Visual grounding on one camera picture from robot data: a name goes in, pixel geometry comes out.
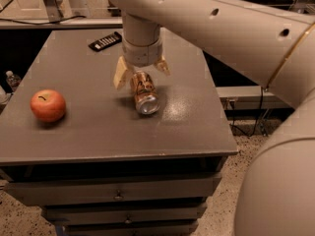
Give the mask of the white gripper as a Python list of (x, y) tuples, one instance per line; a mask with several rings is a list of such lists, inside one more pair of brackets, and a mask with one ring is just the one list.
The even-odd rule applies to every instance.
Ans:
[(131, 79), (134, 74), (134, 67), (146, 67), (153, 65), (155, 68), (170, 75), (167, 62), (162, 55), (162, 40), (159, 37), (156, 42), (146, 44), (144, 46), (130, 43), (125, 38), (122, 38), (123, 56), (118, 58), (113, 84), (116, 89), (122, 89)]

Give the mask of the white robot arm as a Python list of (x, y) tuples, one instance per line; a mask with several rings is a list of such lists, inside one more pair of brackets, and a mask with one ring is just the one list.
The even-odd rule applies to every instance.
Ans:
[(293, 107), (244, 177), (235, 236), (315, 236), (315, 30), (311, 15), (241, 0), (109, 0), (130, 66), (165, 66), (160, 28)]

